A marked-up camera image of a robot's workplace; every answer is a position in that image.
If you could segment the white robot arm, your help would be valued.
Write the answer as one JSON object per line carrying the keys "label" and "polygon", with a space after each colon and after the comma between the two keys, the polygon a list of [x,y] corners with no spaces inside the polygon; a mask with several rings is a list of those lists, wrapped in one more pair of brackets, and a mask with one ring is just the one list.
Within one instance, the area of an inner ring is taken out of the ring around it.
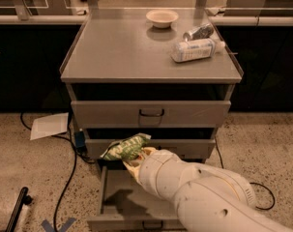
{"label": "white robot arm", "polygon": [[147,192],[172,204],[188,232],[293,232],[254,210],[254,190],[235,172],[153,147],[125,156],[124,164]]}

